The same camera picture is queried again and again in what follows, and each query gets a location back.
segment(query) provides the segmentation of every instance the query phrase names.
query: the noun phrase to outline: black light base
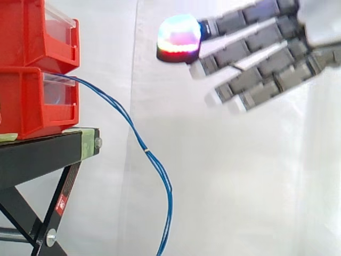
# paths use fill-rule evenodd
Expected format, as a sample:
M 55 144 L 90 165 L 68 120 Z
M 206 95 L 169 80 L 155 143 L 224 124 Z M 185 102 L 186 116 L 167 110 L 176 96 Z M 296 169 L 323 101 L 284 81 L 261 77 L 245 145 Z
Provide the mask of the black light base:
M 194 52 L 166 52 L 157 47 L 156 57 L 163 62 L 192 64 L 199 59 L 200 48 Z

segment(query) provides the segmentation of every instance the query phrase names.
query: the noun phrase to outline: green tape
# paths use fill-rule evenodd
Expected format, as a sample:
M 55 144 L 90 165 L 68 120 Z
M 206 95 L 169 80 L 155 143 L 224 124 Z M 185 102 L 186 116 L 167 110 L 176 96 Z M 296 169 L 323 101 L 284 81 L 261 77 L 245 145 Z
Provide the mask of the green tape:
M 95 129 L 79 128 L 68 129 L 64 133 L 68 132 L 82 132 L 82 161 L 94 155 L 95 148 Z
M 0 134 L 0 142 L 14 141 L 18 138 L 17 133 Z

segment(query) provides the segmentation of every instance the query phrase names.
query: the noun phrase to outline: red label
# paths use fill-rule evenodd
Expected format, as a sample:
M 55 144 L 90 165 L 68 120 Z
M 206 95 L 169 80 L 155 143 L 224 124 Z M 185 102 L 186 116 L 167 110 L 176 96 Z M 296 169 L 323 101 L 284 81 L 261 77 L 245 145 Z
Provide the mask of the red label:
M 65 197 L 63 194 L 61 194 L 59 199 L 58 199 L 57 206 L 55 207 L 55 210 L 57 211 L 57 213 L 59 214 L 60 217 L 63 216 L 67 202 L 68 202 L 67 197 Z

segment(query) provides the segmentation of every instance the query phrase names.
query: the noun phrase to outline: robot finger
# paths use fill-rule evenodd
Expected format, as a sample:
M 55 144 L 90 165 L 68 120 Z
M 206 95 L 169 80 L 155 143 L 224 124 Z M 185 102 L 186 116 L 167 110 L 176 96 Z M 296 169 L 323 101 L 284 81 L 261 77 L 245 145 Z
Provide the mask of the robot finger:
M 287 47 L 216 87 L 217 98 L 225 103 L 238 95 L 245 110 L 252 109 L 317 75 L 310 54 L 305 41 L 293 39 Z
M 190 66 L 190 73 L 194 79 L 204 78 L 227 66 L 234 67 L 234 63 L 259 50 L 287 39 L 304 36 L 304 27 L 295 17 L 283 16 L 253 35 L 229 44 L 206 57 L 198 59 Z
M 201 40 L 229 35 L 248 26 L 273 17 L 296 16 L 298 0 L 262 0 L 244 9 L 224 14 L 219 18 L 199 21 Z

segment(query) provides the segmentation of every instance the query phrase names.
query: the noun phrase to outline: metal frame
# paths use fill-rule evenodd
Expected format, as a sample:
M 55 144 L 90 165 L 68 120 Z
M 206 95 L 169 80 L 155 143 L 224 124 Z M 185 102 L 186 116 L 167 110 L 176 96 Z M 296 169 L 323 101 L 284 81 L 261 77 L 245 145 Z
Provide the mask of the metal frame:
M 93 155 L 97 155 L 101 143 L 95 142 L 100 133 L 90 130 L 94 131 Z M 56 241 L 56 232 L 83 160 L 87 141 L 82 135 L 80 130 L 0 143 L 0 211 L 16 228 L 0 228 L 0 241 L 29 243 L 33 246 L 31 256 L 67 256 Z M 64 168 L 62 176 L 42 221 L 15 186 L 60 168 Z

